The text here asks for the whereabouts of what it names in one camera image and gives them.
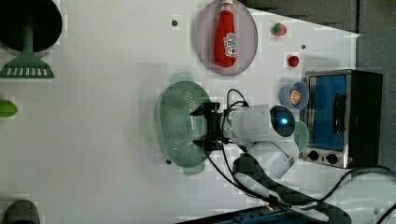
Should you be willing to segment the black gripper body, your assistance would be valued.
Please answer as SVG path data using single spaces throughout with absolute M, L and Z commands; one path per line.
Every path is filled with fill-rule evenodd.
M 206 116 L 206 142 L 210 145 L 229 144 L 230 138 L 224 135 L 225 117 L 222 113 L 211 110 Z

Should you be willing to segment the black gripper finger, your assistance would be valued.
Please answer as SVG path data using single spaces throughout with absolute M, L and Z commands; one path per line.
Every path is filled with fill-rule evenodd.
M 219 150 L 219 141 L 215 138 L 203 136 L 201 139 L 196 139 L 192 142 L 205 151 Z
M 211 113 L 216 113 L 219 110 L 219 103 L 202 103 L 197 109 L 191 112 L 191 115 L 196 116 L 206 116 Z

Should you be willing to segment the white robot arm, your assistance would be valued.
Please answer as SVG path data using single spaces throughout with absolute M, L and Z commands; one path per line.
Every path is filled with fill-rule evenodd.
M 299 156 L 296 121 L 281 105 L 243 102 L 218 112 L 218 103 L 203 103 L 191 114 L 206 121 L 206 134 L 194 143 L 204 152 L 233 143 L 243 154 L 230 168 L 231 182 L 246 194 L 285 213 L 321 224 L 395 224 L 395 177 L 380 165 L 349 169 L 328 189 L 304 189 L 283 179 Z

